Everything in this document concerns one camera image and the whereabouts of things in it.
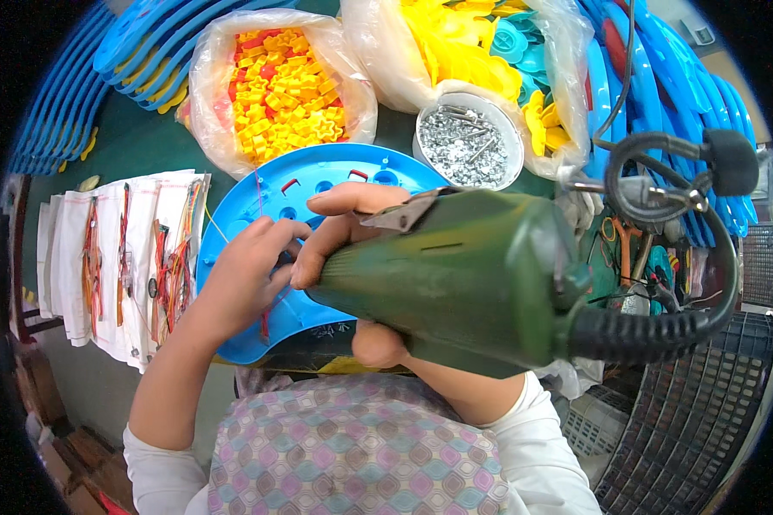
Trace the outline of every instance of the screw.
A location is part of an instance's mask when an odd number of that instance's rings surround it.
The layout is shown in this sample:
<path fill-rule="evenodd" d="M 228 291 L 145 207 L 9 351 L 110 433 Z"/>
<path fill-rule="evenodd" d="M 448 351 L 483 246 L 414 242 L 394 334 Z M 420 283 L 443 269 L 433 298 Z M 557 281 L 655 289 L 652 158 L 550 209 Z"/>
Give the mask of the screw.
<path fill-rule="evenodd" d="M 484 153 L 484 150 L 490 147 L 491 144 L 495 143 L 495 139 L 490 139 L 488 142 L 484 143 L 484 146 L 479 148 L 478 151 L 472 155 L 471 158 L 467 159 L 466 162 L 472 164 L 475 162 L 478 157 Z"/>

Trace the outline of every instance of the white plastic container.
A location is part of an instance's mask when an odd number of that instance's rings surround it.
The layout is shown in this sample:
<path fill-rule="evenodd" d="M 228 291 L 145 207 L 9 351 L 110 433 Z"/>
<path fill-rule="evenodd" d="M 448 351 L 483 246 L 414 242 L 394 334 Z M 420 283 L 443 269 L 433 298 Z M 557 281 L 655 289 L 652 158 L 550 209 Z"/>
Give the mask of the white plastic container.
<path fill-rule="evenodd" d="M 444 93 L 438 98 L 433 106 L 424 108 L 418 114 L 418 118 L 415 119 L 415 134 L 412 137 L 412 156 L 415 159 L 440 173 L 440 171 L 433 166 L 432 161 L 428 158 L 418 139 L 421 120 L 429 116 L 429 114 L 439 106 L 464 107 L 483 114 L 484 118 L 498 129 L 501 134 L 502 144 L 507 151 L 507 169 L 505 170 L 503 179 L 499 182 L 499 185 L 495 187 L 495 190 L 504 190 L 504 188 L 513 184 L 513 182 L 518 179 L 518 175 L 521 174 L 521 170 L 524 167 L 524 151 L 522 148 L 521 137 L 518 135 L 513 121 L 505 115 L 503 110 L 489 100 L 463 91 Z"/>

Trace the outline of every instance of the green soldering gun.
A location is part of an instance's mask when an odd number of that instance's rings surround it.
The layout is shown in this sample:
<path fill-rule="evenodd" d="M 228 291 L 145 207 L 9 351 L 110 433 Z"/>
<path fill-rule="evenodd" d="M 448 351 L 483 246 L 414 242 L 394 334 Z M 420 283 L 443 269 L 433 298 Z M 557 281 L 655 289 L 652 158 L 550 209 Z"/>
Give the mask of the green soldering gun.
<path fill-rule="evenodd" d="M 738 135 L 711 136 L 719 142 L 730 139 L 738 148 Z M 665 177 L 675 176 L 671 183 L 680 189 L 671 198 L 693 200 L 723 261 L 726 294 L 710 312 L 647 316 L 587 306 L 589 267 L 578 259 L 572 232 L 552 201 L 454 186 L 416 194 L 362 220 L 383 234 L 332 254 L 307 294 L 398 331 L 415 357 L 485 376 L 511 376 L 574 356 L 642 364 L 686 354 L 723 329 L 733 313 L 735 250 L 718 215 L 707 208 L 704 189 L 712 181 L 718 193 L 722 180 L 738 186 L 726 177 L 706 176 L 696 187 L 641 153 L 645 148 L 686 151 L 687 157 L 714 165 L 711 173 L 721 164 L 716 160 L 730 159 L 713 150 L 707 134 L 701 146 L 670 138 L 641 133 L 622 140 L 611 152 L 607 177 L 616 174 L 617 180 L 606 193 L 608 199 L 618 193 L 618 177 L 628 159 L 661 170 Z M 748 153 L 735 152 L 734 165 L 739 155 L 749 158 Z M 591 191 L 589 185 L 578 188 Z M 654 188 L 650 193 L 670 192 Z M 613 202 L 635 212 L 636 218 L 681 216 L 681 204 L 659 207 L 656 202 L 641 210 L 628 201 Z"/>

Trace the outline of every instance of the person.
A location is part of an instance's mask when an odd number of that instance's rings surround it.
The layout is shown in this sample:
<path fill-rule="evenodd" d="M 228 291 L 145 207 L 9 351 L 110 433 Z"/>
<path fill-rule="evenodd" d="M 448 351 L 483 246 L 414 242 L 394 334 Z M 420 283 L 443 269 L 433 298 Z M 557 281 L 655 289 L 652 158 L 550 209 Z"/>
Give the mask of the person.
<path fill-rule="evenodd" d="M 359 214 L 409 196 L 342 183 L 307 202 L 326 215 L 314 234 L 261 217 L 229 242 L 137 387 L 124 457 L 141 515 L 600 512 L 532 372 L 492 379 L 424 362 L 400 335 L 363 320 L 357 360 L 417 377 L 318 377 L 237 400 L 218 426 L 206 481 L 189 448 L 218 346 L 287 285 L 316 283 L 333 251 L 376 236 Z M 283 252 L 294 263 L 273 273 Z"/>

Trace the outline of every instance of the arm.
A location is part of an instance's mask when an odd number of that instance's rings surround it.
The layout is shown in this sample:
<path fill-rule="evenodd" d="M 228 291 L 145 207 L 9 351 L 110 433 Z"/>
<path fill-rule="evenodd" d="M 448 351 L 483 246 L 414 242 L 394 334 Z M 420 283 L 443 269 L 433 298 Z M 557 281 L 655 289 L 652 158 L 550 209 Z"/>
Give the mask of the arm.
<path fill-rule="evenodd" d="M 289 284 L 290 264 L 272 269 L 281 252 L 297 256 L 296 238 L 310 234 L 306 223 L 261 217 L 223 249 L 200 295 L 137 387 L 129 414 L 137 439 L 172 451 L 192 445 L 200 391 L 215 350 L 252 325 Z"/>
<path fill-rule="evenodd" d="M 513 407 L 492 424 L 499 461 L 517 493 L 510 504 L 522 502 L 532 515 L 600 513 L 587 476 L 561 434 L 558 415 L 536 375 L 528 372 Z"/>

